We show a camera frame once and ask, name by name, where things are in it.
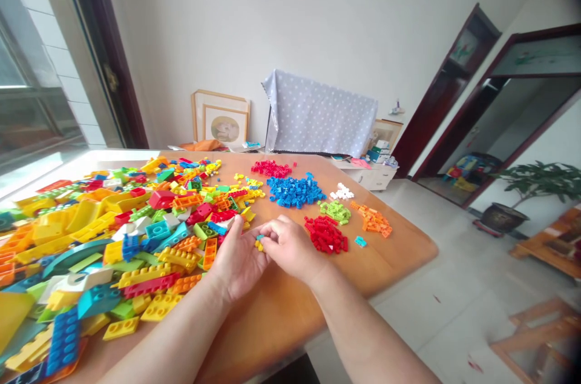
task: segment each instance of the box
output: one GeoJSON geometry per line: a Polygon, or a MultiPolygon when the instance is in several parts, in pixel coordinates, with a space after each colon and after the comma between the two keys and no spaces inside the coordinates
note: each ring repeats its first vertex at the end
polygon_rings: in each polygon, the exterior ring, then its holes
{"type": "Polygon", "coordinates": [[[378,148],[378,147],[373,147],[373,148],[371,148],[371,150],[373,152],[377,152],[378,154],[383,154],[383,155],[388,155],[389,151],[390,151],[388,148],[378,148]]]}
{"type": "Polygon", "coordinates": [[[377,146],[380,149],[387,149],[387,148],[389,148],[389,142],[378,140],[377,143],[375,144],[375,146],[377,146]]]}
{"type": "Polygon", "coordinates": [[[388,155],[379,154],[372,150],[367,151],[367,155],[373,163],[383,163],[389,157],[388,155]]]}

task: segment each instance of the wooden door frame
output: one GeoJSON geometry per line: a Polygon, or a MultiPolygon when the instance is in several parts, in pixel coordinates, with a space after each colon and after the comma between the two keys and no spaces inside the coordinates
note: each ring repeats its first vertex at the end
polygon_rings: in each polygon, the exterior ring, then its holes
{"type": "Polygon", "coordinates": [[[77,10],[84,20],[87,41],[93,48],[95,65],[107,80],[105,66],[116,75],[120,89],[112,93],[107,82],[112,112],[127,148],[148,149],[149,143],[139,110],[129,65],[117,26],[111,0],[77,0],[77,10]]]}
{"type": "MultiPolygon", "coordinates": [[[[445,131],[442,133],[428,156],[424,159],[421,166],[418,168],[416,173],[412,177],[413,182],[417,182],[418,179],[421,178],[421,173],[425,170],[426,166],[428,165],[430,159],[432,159],[433,155],[436,153],[436,150],[444,143],[445,138],[450,134],[451,131],[454,130],[454,126],[458,123],[460,118],[466,111],[470,108],[470,105],[473,101],[476,100],[478,95],[482,93],[482,85],[488,78],[492,77],[492,72],[500,63],[502,58],[507,54],[510,47],[514,44],[518,43],[526,43],[526,42],[534,42],[538,40],[545,40],[545,39],[555,39],[564,36],[574,36],[574,35],[581,35],[581,23],[578,24],[571,24],[565,25],[563,27],[555,27],[555,28],[548,28],[546,30],[538,30],[538,31],[531,31],[529,33],[515,33],[511,35],[500,52],[496,55],[493,62],[490,66],[486,69],[486,72],[480,78],[478,84],[474,88],[474,90],[470,93],[469,97],[466,101],[462,104],[462,107],[451,122],[446,127],[445,131]]],[[[581,76],[581,72],[579,73],[560,73],[560,74],[539,74],[539,75],[502,75],[503,78],[562,78],[562,77],[573,77],[573,76],[581,76]]],[[[528,149],[530,145],[533,144],[540,136],[543,134],[547,128],[549,128],[555,121],[558,120],[563,114],[569,110],[579,99],[581,98],[581,89],[575,92],[573,95],[569,97],[561,106],[555,110],[555,112],[549,116],[545,122],[543,122],[522,144],[511,154],[508,159],[501,165],[501,169],[506,169],[510,167],[510,165],[525,151],[528,149]]],[[[476,198],[478,198],[492,183],[494,182],[494,178],[489,177],[476,191],[472,192],[470,197],[461,205],[463,209],[467,209],[470,204],[472,204],[476,198]]]]}
{"type": "MultiPolygon", "coordinates": [[[[482,11],[482,9],[480,8],[480,3],[477,2],[474,5],[474,8],[472,9],[472,11],[470,12],[470,14],[468,15],[468,17],[466,18],[466,21],[464,21],[464,24],[462,25],[462,28],[460,28],[460,30],[458,31],[458,34],[456,35],[456,37],[454,38],[454,41],[452,42],[452,45],[450,46],[450,49],[448,50],[448,52],[446,53],[446,55],[444,56],[442,63],[440,64],[438,70],[436,71],[434,77],[432,78],[432,81],[430,83],[430,85],[428,86],[428,88],[426,89],[423,97],[422,97],[422,101],[420,101],[419,105],[417,106],[414,115],[412,115],[412,118],[410,119],[409,123],[405,126],[405,129],[402,133],[402,135],[400,136],[400,138],[404,137],[405,132],[413,125],[413,124],[419,124],[421,125],[421,122],[415,122],[413,120],[413,118],[415,117],[415,115],[417,114],[418,110],[421,110],[422,107],[425,107],[426,104],[429,102],[429,97],[428,94],[430,93],[430,90],[434,87],[436,81],[438,80],[438,76],[440,75],[440,73],[442,72],[442,70],[444,69],[446,63],[448,62],[450,55],[454,52],[455,50],[455,46],[456,43],[458,42],[458,40],[460,39],[460,37],[462,36],[462,33],[464,32],[464,30],[466,30],[469,26],[470,26],[470,22],[474,19],[474,17],[478,15],[480,21],[482,21],[488,28],[488,32],[491,34],[491,41],[490,41],[490,47],[488,48],[488,50],[485,52],[484,54],[484,58],[482,59],[482,61],[480,62],[480,64],[478,64],[476,66],[476,68],[473,69],[473,73],[465,80],[466,84],[461,87],[455,94],[455,96],[452,98],[451,100],[451,105],[448,108],[447,113],[450,112],[450,110],[452,109],[452,107],[454,106],[454,104],[456,103],[456,101],[460,98],[460,96],[462,95],[462,92],[464,92],[465,86],[468,85],[468,83],[472,80],[474,74],[476,73],[476,71],[478,70],[478,67],[480,67],[480,65],[483,63],[484,59],[486,58],[486,55],[488,55],[488,53],[490,52],[490,50],[494,47],[496,41],[499,39],[499,37],[501,36],[501,32],[494,26],[494,24],[490,21],[490,19],[488,18],[488,16],[486,15],[486,13],[484,13],[482,11]]],[[[445,115],[442,117],[442,119],[440,120],[438,126],[440,126],[442,124],[442,122],[445,119],[445,115]]],[[[419,154],[416,156],[414,163],[418,160],[418,158],[420,157],[420,155],[423,152],[423,149],[425,149],[425,147],[428,145],[429,141],[427,141],[423,148],[422,151],[419,152],[419,154]]],[[[396,147],[393,149],[393,155],[396,154],[397,150],[402,149],[403,145],[400,146],[400,143],[398,142],[398,144],[396,145],[396,147]]],[[[408,173],[410,171],[410,169],[412,168],[413,164],[411,164],[410,168],[408,170],[403,170],[401,167],[398,170],[398,172],[396,173],[397,177],[403,177],[405,178],[406,176],[408,176],[408,173]]]]}

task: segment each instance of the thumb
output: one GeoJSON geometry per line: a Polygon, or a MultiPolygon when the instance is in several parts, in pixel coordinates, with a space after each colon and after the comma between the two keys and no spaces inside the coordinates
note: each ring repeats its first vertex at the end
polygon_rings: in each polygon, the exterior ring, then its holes
{"type": "Polygon", "coordinates": [[[271,256],[271,258],[276,261],[280,255],[280,245],[272,240],[269,236],[264,236],[260,239],[260,243],[264,248],[264,251],[271,256]]]}
{"type": "Polygon", "coordinates": [[[238,239],[240,237],[240,235],[242,234],[242,227],[243,226],[244,226],[244,221],[242,220],[242,216],[237,214],[236,216],[234,216],[234,222],[232,223],[232,226],[230,227],[230,230],[228,231],[226,238],[229,238],[232,236],[233,239],[238,239]]]}

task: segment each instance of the polka dot cloth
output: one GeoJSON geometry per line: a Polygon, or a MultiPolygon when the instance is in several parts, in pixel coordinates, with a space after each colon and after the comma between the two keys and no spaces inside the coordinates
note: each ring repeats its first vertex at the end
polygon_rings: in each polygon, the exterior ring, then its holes
{"type": "Polygon", "coordinates": [[[377,100],[279,69],[262,86],[271,103],[267,151],[361,156],[377,100]]]}

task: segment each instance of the plant pot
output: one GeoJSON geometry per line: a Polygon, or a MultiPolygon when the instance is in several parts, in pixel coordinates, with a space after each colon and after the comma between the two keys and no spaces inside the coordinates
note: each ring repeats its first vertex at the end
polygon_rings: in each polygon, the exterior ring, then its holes
{"type": "Polygon", "coordinates": [[[514,208],[493,202],[482,214],[480,222],[499,233],[509,233],[519,227],[525,220],[530,220],[526,214],[514,208]]]}

